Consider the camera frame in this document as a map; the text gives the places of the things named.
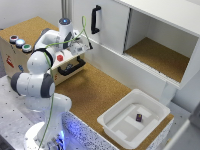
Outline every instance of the cork surface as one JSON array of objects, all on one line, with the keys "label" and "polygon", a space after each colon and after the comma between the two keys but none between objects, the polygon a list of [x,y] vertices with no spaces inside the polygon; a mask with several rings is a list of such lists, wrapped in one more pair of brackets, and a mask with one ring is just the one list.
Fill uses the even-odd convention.
[{"label": "cork surface", "polygon": [[40,17],[35,17],[30,20],[21,22],[17,25],[8,27],[0,31],[0,36],[9,42],[9,38],[12,35],[17,35],[20,39],[24,39],[26,44],[30,44],[32,47],[39,38],[42,30],[50,28],[52,30],[58,30],[58,28],[49,22],[43,20]]},{"label": "cork surface", "polygon": [[[45,28],[58,30],[57,27],[40,17],[36,17],[0,31],[0,36],[9,42],[9,37],[11,35],[18,35],[19,38],[24,39],[27,44],[33,46],[40,36],[41,31]],[[131,89],[88,63],[82,71],[56,87],[56,93],[71,98],[73,103],[71,111],[75,115],[119,149],[123,148],[104,133],[102,126],[97,122],[97,118],[129,92],[131,92]],[[147,148],[172,118],[172,115],[166,117],[137,150],[144,150]]]},{"label": "cork surface", "polygon": [[[70,97],[70,111],[123,150],[105,134],[97,118],[131,92],[131,89],[87,63],[82,71],[58,85],[56,92]],[[168,115],[136,150],[146,149],[172,119],[173,115]]]},{"label": "cork surface", "polygon": [[142,41],[125,51],[125,53],[178,82],[181,82],[190,60],[188,57],[149,38],[144,38]]}]

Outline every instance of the black door handle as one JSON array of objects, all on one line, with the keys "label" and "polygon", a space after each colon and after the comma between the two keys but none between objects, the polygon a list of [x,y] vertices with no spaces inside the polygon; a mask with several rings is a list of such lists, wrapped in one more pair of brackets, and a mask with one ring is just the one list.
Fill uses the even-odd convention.
[{"label": "black door handle", "polygon": [[67,70],[62,70],[61,67],[58,67],[58,72],[63,76],[67,76],[86,64],[86,62],[83,59],[81,59],[80,56],[77,57],[77,61],[79,62],[78,65]]},{"label": "black door handle", "polygon": [[92,34],[98,33],[100,30],[96,28],[96,12],[101,10],[101,7],[96,5],[96,8],[92,10],[92,24],[91,24],[91,30]]}]

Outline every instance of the white wall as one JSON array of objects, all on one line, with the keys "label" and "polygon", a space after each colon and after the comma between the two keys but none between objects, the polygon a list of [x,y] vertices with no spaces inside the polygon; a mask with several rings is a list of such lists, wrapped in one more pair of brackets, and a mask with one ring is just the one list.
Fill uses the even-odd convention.
[{"label": "white wall", "polygon": [[39,16],[57,26],[61,0],[0,0],[0,28]]},{"label": "white wall", "polygon": [[173,102],[189,112],[195,109],[200,102],[200,71],[183,89],[177,91]]}]

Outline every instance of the red button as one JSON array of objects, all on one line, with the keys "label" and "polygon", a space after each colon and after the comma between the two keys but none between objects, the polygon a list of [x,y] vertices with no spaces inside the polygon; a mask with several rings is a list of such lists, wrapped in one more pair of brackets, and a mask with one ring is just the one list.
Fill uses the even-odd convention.
[{"label": "red button", "polygon": [[63,61],[63,56],[62,56],[62,55],[58,55],[58,56],[57,56],[57,60],[58,60],[58,61]]}]

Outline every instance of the white robotic arm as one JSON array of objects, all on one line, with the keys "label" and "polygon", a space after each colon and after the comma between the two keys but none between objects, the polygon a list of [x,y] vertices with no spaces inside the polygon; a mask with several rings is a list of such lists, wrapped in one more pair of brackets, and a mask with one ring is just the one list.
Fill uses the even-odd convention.
[{"label": "white robotic arm", "polygon": [[[70,110],[72,105],[70,98],[55,93],[51,121],[48,124],[51,97],[55,91],[55,84],[51,75],[46,72],[54,64],[56,52],[66,48],[70,49],[72,55],[80,55],[86,52],[86,47],[83,44],[74,42],[73,38],[77,37],[76,35],[78,35],[77,31],[73,32],[72,23],[67,18],[59,20],[59,32],[50,29],[43,30],[27,62],[29,73],[16,73],[11,79],[12,89],[18,94],[26,96],[27,108],[45,111],[45,124],[37,133],[37,137],[33,139],[33,141],[43,141],[43,149],[50,148],[47,146],[49,142],[54,141],[55,143],[57,135],[60,135],[62,131],[61,114]],[[35,145],[32,146],[39,147],[39,143],[35,142]]]}]

